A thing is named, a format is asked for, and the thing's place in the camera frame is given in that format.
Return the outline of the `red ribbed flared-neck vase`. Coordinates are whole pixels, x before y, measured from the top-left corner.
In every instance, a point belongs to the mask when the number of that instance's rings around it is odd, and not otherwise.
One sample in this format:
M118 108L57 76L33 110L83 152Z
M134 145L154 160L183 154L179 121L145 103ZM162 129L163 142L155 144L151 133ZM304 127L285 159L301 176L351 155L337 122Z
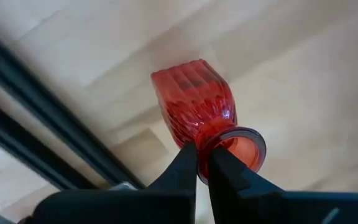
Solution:
M258 172L266 155L260 133L239 126L234 97L225 79L203 59L151 74L162 117L178 147L194 142L198 176L208 182L208 160L222 146Z

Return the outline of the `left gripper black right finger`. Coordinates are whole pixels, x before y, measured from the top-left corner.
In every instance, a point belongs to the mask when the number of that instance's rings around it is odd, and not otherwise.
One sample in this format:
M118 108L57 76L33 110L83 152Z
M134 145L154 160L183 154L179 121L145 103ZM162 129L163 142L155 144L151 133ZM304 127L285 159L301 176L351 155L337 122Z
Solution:
M358 193L285 191L227 149L209 156L216 224L358 224Z

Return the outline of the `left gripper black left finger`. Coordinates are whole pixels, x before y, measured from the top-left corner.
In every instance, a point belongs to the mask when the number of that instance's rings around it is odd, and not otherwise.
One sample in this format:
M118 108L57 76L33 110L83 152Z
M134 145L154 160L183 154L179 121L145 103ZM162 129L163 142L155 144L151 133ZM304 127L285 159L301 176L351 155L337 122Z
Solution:
M194 224L196 148L185 144L142 190L71 190L41 201L31 224Z

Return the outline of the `black aluminium table frame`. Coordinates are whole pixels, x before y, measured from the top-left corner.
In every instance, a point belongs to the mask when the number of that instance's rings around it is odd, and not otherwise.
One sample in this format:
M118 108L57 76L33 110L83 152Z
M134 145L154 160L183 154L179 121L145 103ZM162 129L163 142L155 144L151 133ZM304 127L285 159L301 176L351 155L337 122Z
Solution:
M0 86L108 183L145 187L1 42Z

